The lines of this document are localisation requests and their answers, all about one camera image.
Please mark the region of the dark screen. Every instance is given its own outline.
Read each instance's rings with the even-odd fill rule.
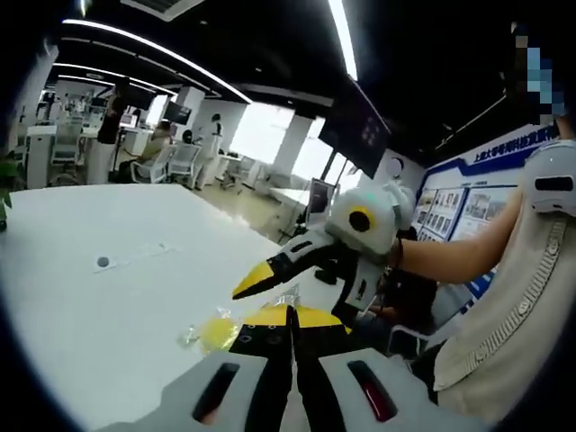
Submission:
[[[92,106],[98,108],[105,108],[107,103],[108,101],[102,97],[95,97],[94,99],[92,99]]]
[[[319,139],[374,177],[390,131],[360,87],[348,79],[334,101]]]
[[[126,104],[146,111],[152,104],[156,94],[137,88],[134,85],[128,85],[122,97],[126,100]]]
[[[178,124],[187,124],[192,110],[188,107],[169,102],[164,118]]]

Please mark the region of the person's hand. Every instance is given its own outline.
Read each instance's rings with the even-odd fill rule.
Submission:
[[[391,324],[398,320],[398,312],[392,307],[381,308],[380,306],[370,306],[370,312],[375,313],[377,316]]]

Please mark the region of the white table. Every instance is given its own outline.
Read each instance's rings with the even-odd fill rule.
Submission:
[[[289,206],[297,205],[302,211],[308,205],[308,200],[310,199],[310,191],[302,191],[299,189],[280,189],[272,188],[270,189],[270,194],[276,198],[280,203]]]
[[[329,310],[340,293],[341,285],[308,271],[232,301],[238,282],[279,247],[181,186],[75,186],[12,197],[0,235],[8,316],[31,367],[81,428],[153,410],[164,386],[202,358],[178,336],[217,306],[246,316],[294,282],[311,307]],[[146,256],[159,243],[171,250]],[[95,273],[98,257],[130,264]]]

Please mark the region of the computer monitor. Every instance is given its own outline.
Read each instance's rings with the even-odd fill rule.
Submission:
[[[94,108],[105,108],[108,104],[108,100],[104,99],[103,97],[95,97],[92,99],[91,105]]]
[[[120,118],[120,126],[123,128],[136,128],[136,122],[138,121],[138,116],[132,114],[123,114]]]
[[[326,221],[335,190],[336,187],[333,184],[328,184],[318,178],[312,178],[310,182],[310,198],[306,209],[306,225]]]
[[[373,178],[388,147],[390,129],[358,84],[347,78],[319,139]]]
[[[147,111],[152,104],[152,100],[156,97],[156,93],[143,90],[134,85],[128,85],[123,96],[126,98],[126,104]]]
[[[168,107],[164,113],[164,118],[174,123],[184,124],[188,123],[190,113],[192,110],[186,106],[179,105],[174,102],[168,102]]]

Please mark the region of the ceiling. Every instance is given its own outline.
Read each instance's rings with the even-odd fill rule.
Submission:
[[[137,1],[156,7],[176,0]],[[197,5],[169,22],[119,0],[95,1],[85,19],[154,41],[254,101],[326,115],[326,106],[302,98],[334,98],[346,76],[328,0],[185,1]],[[500,72],[514,57],[511,20],[501,7],[495,13],[491,3],[498,5],[344,0],[358,83],[391,126],[390,148],[428,166],[526,124],[508,98],[465,134],[440,146],[503,95]],[[62,25],[59,36],[58,62],[111,70],[159,86],[190,85],[193,80],[212,97],[242,102],[225,86],[134,40],[77,25]],[[65,73],[63,69],[57,67],[53,74]],[[263,87],[290,92],[263,93]]]

